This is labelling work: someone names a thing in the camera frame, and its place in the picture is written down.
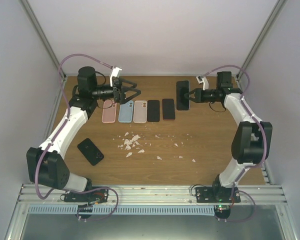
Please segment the phone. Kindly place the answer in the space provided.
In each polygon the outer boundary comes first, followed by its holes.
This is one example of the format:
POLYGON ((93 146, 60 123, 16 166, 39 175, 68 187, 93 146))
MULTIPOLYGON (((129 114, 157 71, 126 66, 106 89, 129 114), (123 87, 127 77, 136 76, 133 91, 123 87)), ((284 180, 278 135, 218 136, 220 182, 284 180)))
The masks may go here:
POLYGON ((190 101, 185 97, 189 92, 190 82, 188 80, 178 81, 176 83, 176 109, 178 111, 188 111, 190 109, 190 101))
POLYGON ((166 121, 173 121, 176 119, 174 99, 164 98, 162 100, 162 118, 166 121))

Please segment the beige phone case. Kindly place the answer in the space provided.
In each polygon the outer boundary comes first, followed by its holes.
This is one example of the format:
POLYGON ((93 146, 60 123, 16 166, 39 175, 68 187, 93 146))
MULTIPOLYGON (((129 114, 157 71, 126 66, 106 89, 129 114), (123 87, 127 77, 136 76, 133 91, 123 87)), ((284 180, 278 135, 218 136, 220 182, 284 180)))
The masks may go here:
POLYGON ((147 122, 147 107, 146 100, 136 100, 134 102, 133 110, 133 122, 137 124, 143 124, 147 122))

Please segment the blue phone case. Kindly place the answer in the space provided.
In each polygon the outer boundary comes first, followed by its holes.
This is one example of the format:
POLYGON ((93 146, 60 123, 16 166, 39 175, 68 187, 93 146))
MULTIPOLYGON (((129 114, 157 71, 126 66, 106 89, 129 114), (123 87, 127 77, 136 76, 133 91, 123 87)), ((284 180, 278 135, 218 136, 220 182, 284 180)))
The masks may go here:
POLYGON ((133 119, 134 101, 130 100, 125 104, 121 104, 119 108, 118 122, 131 123, 133 119))

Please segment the black smartphone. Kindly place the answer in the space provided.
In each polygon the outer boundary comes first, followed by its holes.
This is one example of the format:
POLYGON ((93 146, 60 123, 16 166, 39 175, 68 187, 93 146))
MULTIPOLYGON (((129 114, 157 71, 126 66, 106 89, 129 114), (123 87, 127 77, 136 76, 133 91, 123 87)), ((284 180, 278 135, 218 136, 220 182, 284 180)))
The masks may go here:
POLYGON ((147 101, 147 121, 159 122, 160 121, 160 101, 148 100, 147 101))

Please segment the pink phone case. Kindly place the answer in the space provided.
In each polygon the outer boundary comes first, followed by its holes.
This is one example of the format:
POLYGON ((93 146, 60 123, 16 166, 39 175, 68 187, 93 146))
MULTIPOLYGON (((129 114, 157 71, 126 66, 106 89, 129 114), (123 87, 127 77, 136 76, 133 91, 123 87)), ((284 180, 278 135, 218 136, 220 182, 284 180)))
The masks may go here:
POLYGON ((116 121, 117 104, 106 100, 102 107, 101 121, 104 124, 112 124, 116 121))

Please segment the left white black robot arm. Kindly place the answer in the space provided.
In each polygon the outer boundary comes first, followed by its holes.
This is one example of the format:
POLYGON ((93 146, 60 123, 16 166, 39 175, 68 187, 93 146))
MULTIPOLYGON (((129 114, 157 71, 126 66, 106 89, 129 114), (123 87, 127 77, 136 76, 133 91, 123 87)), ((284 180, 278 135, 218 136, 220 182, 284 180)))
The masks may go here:
POLYGON ((29 179, 36 188, 43 185, 74 191, 82 202, 92 199, 93 189, 88 186, 88 179, 71 173, 64 157, 80 128, 95 111, 98 100, 125 104, 141 94, 136 83, 119 76, 120 71, 119 67, 115 67, 110 73, 110 83, 98 84, 99 72, 92 66, 78 70, 77 87, 67 102, 63 118, 39 147, 31 147, 26 153, 29 179))

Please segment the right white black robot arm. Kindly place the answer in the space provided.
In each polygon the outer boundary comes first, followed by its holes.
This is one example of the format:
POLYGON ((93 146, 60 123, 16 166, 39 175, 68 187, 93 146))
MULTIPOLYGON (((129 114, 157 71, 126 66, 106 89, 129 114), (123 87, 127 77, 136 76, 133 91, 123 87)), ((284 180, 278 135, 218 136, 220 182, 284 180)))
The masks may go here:
POLYGON ((248 170, 259 168, 268 158, 273 126, 252 111, 243 91, 234 87, 230 71, 217 73, 215 89, 209 88, 204 75, 198 75, 196 80, 202 88, 191 90, 185 97, 194 103, 221 103, 237 125, 231 144, 232 158, 210 188, 213 200, 222 203, 235 195, 235 188, 248 170))

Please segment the white debris pile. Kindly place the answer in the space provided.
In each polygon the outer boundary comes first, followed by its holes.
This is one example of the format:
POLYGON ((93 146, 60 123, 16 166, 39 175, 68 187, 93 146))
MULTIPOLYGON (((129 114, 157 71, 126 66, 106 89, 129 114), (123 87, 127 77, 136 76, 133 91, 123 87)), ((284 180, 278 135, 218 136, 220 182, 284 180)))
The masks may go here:
POLYGON ((145 153, 146 143, 142 143, 145 136, 142 133, 126 132, 123 136, 119 135, 118 137, 120 137, 120 143, 117 144, 117 148, 123 151, 125 158, 145 153))

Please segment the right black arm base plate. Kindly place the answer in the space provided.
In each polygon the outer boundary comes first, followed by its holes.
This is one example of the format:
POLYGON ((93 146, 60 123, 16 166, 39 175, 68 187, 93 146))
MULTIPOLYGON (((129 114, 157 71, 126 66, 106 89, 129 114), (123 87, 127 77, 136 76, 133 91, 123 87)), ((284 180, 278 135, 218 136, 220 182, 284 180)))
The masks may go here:
POLYGON ((240 195, 232 194, 232 188, 194 185, 190 189, 190 193, 196 198, 197 203, 231 204, 241 202, 240 195))

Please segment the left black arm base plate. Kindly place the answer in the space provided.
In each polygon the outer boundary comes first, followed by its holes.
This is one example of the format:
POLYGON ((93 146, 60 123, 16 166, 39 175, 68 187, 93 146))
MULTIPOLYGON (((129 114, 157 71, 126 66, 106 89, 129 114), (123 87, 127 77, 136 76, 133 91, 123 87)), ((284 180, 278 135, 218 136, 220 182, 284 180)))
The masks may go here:
POLYGON ((64 193, 60 196, 60 200, 66 203, 86 203, 86 204, 101 204, 108 201, 109 190, 101 188, 89 193, 64 193))

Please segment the right aluminium corner post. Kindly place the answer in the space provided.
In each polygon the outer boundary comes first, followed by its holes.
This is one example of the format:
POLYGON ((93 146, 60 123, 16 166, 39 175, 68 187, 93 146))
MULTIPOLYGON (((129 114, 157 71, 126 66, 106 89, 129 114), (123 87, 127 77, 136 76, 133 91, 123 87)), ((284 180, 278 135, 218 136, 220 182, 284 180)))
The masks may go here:
POLYGON ((280 15, 281 11, 283 10, 287 0, 277 0, 272 8, 269 16, 267 17, 260 33, 258 34, 256 40, 254 41, 247 57, 245 58, 241 68, 243 70, 247 70, 248 66, 250 65, 252 59, 254 58, 255 54, 257 53, 258 49, 262 45, 263 41, 265 40, 266 36, 270 32, 273 24, 277 20, 278 16, 280 15))

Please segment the aluminium corner post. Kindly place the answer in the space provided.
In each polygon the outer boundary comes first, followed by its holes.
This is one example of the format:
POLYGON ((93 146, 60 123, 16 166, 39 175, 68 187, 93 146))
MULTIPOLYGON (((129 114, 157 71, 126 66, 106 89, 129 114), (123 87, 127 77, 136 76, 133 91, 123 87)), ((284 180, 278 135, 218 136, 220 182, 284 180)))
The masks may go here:
POLYGON ((245 58, 241 68, 243 70, 247 70, 248 66, 250 65, 252 59, 254 58, 255 54, 257 53, 258 49, 262 45, 263 41, 265 40, 266 36, 270 32, 273 24, 277 20, 278 16, 280 15, 281 11, 283 10, 287 0, 277 0, 272 8, 269 16, 267 17, 260 33, 258 34, 256 40, 254 41, 247 57, 245 58))
POLYGON ((37 33, 40 41, 42 42, 45 50, 47 51, 50 59, 52 60, 55 67, 58 69, 60 62, 58 61, 57 56, 53 48, 51 47, 51 44, 49 43, 48 38, 44 33, 44 30, 41 27, 41 24, 39 23, 37 16, 34 13, 33 8, 30 5, 30 2, 28 0, 19 0, 19 3, 21 4, 26 16, 28 17, 30 23, 32 24, 35 32, 37 33))

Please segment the aluminium front rail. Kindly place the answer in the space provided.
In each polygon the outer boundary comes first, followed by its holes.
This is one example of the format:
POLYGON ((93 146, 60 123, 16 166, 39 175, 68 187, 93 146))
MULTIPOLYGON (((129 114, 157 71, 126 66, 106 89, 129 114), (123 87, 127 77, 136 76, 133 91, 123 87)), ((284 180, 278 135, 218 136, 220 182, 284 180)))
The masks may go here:
MULTIPOLYGON (((194 205, 196 198, 190 193, 188 185, 110 185, 119 196, 121 205, 194 205)), ((287 204, 283 189, 279 185, 240 185, 241 205, 251 204, 250 197, 257 205, 287 204)), ((17 202, 27 204, 61 204, 64 190, 53 190, 50 195, 40 199, 33 184, 24 184, 17 202)))

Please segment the left aluminium corner post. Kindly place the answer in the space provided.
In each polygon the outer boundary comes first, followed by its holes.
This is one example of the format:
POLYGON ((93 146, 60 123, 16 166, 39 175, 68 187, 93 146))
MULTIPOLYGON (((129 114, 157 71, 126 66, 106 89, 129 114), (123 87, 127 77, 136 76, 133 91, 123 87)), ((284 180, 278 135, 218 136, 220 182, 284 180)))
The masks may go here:
POLYGON ((58 69, 60 62, 58 61, 57 56, 53 48, 51 47, 51 44, 49 43, 48 38, 44 33, 44 30, 41 27, 41 24, 39 23, 37 16, 34 13, 33 8, 30 5, 30 2, 28 0, 19 0, 19 3, 21 4, 26 16, 28 17, 30 23, 32 24, 35 32, 37 33, 40 41, 42 42, 45 50, 47 51, 50 59, 52 60, 55 67, 58 69))

